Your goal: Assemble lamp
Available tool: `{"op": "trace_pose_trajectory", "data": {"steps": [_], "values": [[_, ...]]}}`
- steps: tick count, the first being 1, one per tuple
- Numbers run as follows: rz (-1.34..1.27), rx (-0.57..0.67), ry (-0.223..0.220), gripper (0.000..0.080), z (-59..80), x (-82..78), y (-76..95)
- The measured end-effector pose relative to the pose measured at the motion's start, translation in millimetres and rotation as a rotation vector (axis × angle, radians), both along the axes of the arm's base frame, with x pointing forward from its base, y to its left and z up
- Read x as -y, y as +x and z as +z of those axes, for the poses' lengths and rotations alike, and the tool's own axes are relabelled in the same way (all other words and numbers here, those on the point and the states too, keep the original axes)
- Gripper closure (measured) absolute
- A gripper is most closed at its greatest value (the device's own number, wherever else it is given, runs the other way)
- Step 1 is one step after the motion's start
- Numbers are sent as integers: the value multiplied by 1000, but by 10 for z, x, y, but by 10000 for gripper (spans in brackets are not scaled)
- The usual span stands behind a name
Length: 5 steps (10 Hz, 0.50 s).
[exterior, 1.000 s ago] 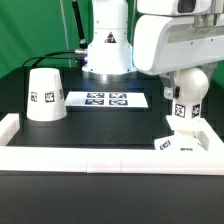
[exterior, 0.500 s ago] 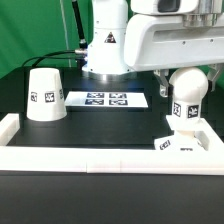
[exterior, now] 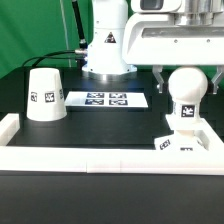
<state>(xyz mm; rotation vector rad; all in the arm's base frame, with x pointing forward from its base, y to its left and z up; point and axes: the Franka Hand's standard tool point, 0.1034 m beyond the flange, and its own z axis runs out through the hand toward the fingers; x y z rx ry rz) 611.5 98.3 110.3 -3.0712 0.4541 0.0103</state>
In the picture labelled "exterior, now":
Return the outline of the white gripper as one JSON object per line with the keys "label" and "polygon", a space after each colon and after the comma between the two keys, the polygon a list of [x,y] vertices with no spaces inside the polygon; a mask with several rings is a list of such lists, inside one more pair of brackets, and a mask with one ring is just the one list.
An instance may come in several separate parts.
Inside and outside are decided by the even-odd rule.
{"label": "white gripper", "polygon": [[208,26],[176,26],[172,14],[135,13],[125,27],[122,56],[127,64],[153,65],[160,93],[161,65],[219,65],[211,80],[216,94],[224,78],[224,13]]}

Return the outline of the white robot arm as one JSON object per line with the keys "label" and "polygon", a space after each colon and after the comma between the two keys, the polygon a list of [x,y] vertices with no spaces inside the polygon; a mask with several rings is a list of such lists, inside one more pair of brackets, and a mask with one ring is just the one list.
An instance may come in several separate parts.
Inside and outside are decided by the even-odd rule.
{"label": "white robot arm", "polygon": [[116,79],[149,65],[160,85],[165,66],[215,66],[224,79],[224,0],[92,0],[93,40],[83,71]]}

